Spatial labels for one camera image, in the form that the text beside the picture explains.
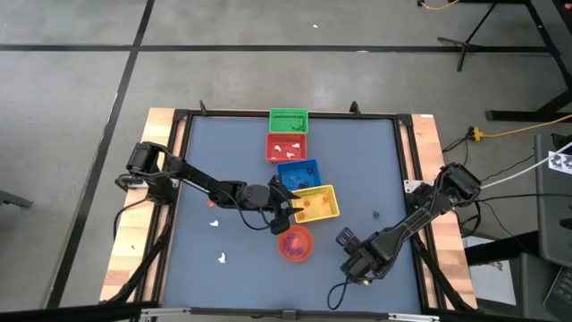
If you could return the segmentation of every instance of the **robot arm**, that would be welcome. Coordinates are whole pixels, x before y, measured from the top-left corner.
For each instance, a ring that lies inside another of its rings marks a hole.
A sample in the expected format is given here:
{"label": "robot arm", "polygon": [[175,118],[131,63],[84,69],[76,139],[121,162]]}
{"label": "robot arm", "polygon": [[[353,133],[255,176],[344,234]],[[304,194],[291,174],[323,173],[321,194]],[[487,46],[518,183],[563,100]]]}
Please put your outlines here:
{"label": "robot arm", "polygon": [[[164,156],[164,171],[160,171],[157,160]],[[168,205],[174,202],[176,183],[185,182],[199,191],[220,208],[238,208],[242,211],[269,211],[274,213],[270,222],[273,234],[283,233],[290,228],[289,216],[302,210],[301,208],[282,207],[289,199],[298,196],[289,192],[277,176],[274,176],[267,187],[259,184],[248,185],[239,181],[218,181],[196,167],[188,164],[182,157],[173,156],[169,150],[152,142],[137,143],[127,163],[127,170],[136,178],[144,180],[148,185],[147,197],[155,203]]]}
{"label": "robot arm", "polygon": [[349,228],[341,231],[336,242],[349,254],[341,271],[351,281],[384,278],[405,241],[453,207],[472,204],[481,192],[480,185],[463,165],[444,166],[433,187],[421,184],[408,195],[413,213],[395,226],[376,232],[365,241],[360,241]]}

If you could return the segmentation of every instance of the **red plastic tray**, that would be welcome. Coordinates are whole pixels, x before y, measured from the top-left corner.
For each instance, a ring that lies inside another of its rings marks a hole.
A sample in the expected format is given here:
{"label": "red plastic tray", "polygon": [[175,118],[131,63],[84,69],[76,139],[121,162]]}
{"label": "red plastic tray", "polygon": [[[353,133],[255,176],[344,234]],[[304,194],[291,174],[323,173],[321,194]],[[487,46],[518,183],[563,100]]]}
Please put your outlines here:
{"label": "red plastic tray", "polygon": [[307,145],[306,134],[303,133],[268,133],[266,135],[266,160],[272,163],[306,160]]}

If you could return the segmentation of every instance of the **yellow basket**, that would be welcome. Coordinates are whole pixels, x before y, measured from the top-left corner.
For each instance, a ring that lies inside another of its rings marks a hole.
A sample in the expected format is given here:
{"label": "yellow basket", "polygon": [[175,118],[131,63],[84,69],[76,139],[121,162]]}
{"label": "yellow basket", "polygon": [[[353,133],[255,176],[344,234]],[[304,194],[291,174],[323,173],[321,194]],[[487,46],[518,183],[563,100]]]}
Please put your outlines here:
{"label": "yellow basket", "polygon": [[340,215],[332,185],[300,189],[292,193],[300,197],[292,201],[292,206],[304,208],[294,215],[299,224]]}

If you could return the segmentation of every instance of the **sticker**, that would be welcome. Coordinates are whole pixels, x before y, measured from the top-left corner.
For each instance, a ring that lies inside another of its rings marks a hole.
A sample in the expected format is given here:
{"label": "sticker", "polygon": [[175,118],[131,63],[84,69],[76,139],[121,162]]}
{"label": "sticker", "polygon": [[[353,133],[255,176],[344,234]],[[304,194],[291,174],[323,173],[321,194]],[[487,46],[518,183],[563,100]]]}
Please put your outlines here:
{"label": "sticker", "polygon": [[572,174],[572,156],[562,153],[548,152],[548,167],[565,174]]}

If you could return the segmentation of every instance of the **wooden board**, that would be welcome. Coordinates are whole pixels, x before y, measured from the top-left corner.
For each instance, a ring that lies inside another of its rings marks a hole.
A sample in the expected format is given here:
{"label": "wooden board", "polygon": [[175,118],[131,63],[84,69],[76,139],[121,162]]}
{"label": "wooden board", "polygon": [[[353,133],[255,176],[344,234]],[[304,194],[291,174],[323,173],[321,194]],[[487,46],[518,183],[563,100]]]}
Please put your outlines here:
{"label": "wooden board", "polygon": [[[432,115],[413,114],[413,130],[415,133],[417,153],[424,180],[434,180],[444,165],[441,143],[437,135],[437,126]],[[437,217],[432,222],[433,238],[437,249],[439,267],[453,288],[459,292],[463,300],[476,308],[475,291],[468,271],[467,258],[463,248],[457,217],[449,212]],[[425,276],[431,273],[425,267]],[[427,282],[427,291],[434,296],[433,283]]]}
{"label": "wooden board", "polygon": [[[155,143],[166,145],[171,131],[172,108],[151,108],[147,117],[145,130],[141,140],[149,140]],[[437,129],[431,115],[412,115],[416,144],[421,163],[421,169],[425,180],[432,180],[439,173],[443,165],[441,145],[437,136]],[[182,126],[178,129],[177,140],[175,141],[174,155],[178,155],[181,147]],[[408,150],[407,132],[402,127],[402,139],[405,149],[405,157],[410,177],[413,177],[413,163]],[[145,197],[147,190],[138,189],[129,191],[125,200],[128,205]],[[121,286],[127,282],[130,275],[137,268],[142,260],[143,249],[147,238],[147,231],[150,226],[153,204],[144,202],[134,208],[128,209],[122,215],[119,223],[117,238],[110,258],[107,274],[102,288],[101,300],[106,300],[114,296]],[[439,259],[439,266],[443,273],[449,278],[453,287],[461,294],[463,299],[476,308],[476,300],[468,274],[467,260],[463,251],[460,232],[457,225],[457,218],[448,214],[433,221],[433,235],[435,247]],[[151,289],[154,282],[155,266],[149,270],[147,276],[144,300],[150,299]],[[433,289],[433,280],[429,271],[424,269],[427,293],[431,307],[436,307],[436,298]]]}

